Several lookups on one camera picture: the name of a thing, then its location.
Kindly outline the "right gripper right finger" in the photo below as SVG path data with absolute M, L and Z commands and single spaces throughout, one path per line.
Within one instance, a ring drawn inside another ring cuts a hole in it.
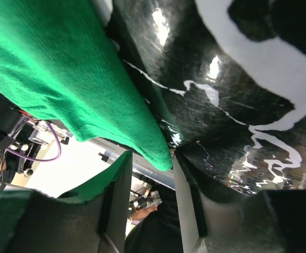
M 173 171 L 185 252 L 306 252 L 306 190 L 245 196 L 179 153 Z

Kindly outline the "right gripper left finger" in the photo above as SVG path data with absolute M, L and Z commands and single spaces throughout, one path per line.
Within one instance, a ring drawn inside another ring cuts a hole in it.
M 0 191 L 0 252 L 122 252 L 132 164 L 126 151 L 58 198 Z

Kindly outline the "green t shirt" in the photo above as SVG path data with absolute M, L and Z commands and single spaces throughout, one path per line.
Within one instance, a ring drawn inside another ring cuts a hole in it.
M 167 171 L 166 140 L 90 1 L 0 1 L 0 93 L 79 141 L 102 137 Z

